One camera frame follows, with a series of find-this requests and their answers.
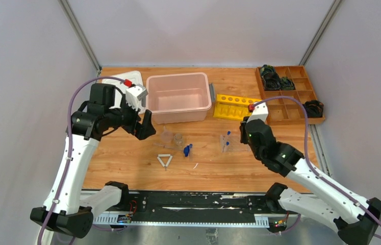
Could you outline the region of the clear syringe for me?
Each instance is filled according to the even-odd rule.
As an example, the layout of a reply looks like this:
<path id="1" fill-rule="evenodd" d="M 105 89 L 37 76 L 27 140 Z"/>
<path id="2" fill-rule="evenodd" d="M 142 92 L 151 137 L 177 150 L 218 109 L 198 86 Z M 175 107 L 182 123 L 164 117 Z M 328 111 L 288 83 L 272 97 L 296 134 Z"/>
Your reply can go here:
<path id="1" fill-rule="evenodd" d="M 154 143 L 153 145 L 159 146 L 159 147 L 164 148 L 164 149 L 170 149 L 170 150 L 179 151 L 179 152 L 183 151 L 182 148 L 177 147 L 177 146 L 168 146 L 168 145 L 159 144 L 159 143 Z"/>

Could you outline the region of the small glass flask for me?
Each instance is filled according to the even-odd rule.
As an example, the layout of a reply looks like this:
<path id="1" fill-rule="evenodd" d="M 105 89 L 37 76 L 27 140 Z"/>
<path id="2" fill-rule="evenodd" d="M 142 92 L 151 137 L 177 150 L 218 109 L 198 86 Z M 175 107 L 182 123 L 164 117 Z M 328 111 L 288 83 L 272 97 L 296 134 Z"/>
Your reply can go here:
<path id="1" fill-rule="evenodd" d="M 173 142 L 179 148 L 183 148 L 185 146 L 185 139 L 180 133 L 174 135 Z"/>

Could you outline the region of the blue clip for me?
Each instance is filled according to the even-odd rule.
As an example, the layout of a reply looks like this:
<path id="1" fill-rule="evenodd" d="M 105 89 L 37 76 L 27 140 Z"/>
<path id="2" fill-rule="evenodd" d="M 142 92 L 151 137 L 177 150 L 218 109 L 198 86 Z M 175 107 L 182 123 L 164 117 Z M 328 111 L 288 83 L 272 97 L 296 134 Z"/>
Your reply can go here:
<path id="1" fill-rule="evenodd" d="M 190 144 L 184 147 L 183 153 L 184 153 L 185 157 L 188 157 L 190 155 L 190 150 L 191 150 L 191 145 Z"/>

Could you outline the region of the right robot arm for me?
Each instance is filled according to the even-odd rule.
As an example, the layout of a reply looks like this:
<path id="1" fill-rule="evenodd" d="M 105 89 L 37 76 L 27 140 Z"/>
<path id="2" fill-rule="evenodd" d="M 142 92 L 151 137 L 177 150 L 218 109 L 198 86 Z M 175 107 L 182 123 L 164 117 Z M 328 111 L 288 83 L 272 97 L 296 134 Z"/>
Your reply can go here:
<path id="1" fill-rule="evenodd" d="M 249 145 L 264 166 L 300 183 L 318 197 L 302 198 L 286 185 L 274 183 L 265 199 L 268 211 L 300 212 L 334 230 L 346 244 L 370 244 L 381 220 L 380 199 L 368 199 L 334 181 L 308 163 L 295 147 L 277 141 L 271 128 L 260 119 L 244 117 L 240 132 L 241 143 Z"/>

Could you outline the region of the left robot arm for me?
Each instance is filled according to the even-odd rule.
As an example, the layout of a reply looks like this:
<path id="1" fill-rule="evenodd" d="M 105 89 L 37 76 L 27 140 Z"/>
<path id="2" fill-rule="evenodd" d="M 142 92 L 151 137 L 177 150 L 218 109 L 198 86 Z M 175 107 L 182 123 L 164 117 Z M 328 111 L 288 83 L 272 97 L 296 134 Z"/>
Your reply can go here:
<path id="1" fill-rule="evenodd" d="M 115 107 L 115 94 L 120 89 L 113 84 L 93 84 L 89 99 L 68 117 L 65 151 L 57 177 L 43 205 L 30 214 L 42 230 L 83 238 L 104 211 L 111 207 L 124 211 L 129 207 L 129 188 L 116 181 L 107 182 L 84 200 L 80 198 L 89 163 L 103 137 L 120 128 L 139 140 L 156 133 L 151 112 L 146 110 L 144 117 L 139 116 L 147 89 L 129 82 L 124 87 L 120 105 Z"/>

